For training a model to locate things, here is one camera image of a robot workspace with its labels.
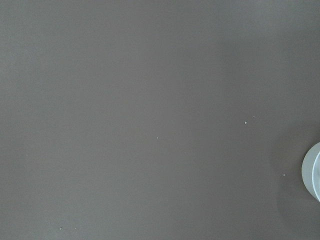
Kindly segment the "white ceramic bowl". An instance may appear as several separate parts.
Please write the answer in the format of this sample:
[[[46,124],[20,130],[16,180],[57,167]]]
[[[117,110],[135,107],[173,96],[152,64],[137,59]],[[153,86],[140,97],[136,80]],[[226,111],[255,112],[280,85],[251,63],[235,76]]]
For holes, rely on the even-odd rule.
[[[301,176],[307,191],[320,201],[320,143],[312,146],[304,156]]]

